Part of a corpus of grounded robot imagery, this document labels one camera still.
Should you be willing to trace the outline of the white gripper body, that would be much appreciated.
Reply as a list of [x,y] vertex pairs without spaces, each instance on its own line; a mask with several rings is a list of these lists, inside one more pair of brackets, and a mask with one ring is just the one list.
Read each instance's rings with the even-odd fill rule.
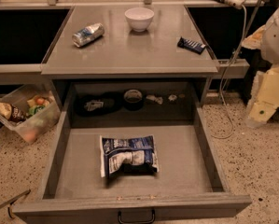
[[245,124],[257,128],[267,123],[279,108],[279,64],[254,77],[251,98],[246,109]]

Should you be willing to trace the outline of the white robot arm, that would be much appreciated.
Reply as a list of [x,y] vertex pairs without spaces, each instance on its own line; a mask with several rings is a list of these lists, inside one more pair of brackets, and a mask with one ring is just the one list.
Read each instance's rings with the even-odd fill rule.
[[257,71],[247,105],[245,124],[257,128],[266,124],[279,108],[279,8],[247,40],[250,38],[259,38],[261,57],[272,65],[267,72]]

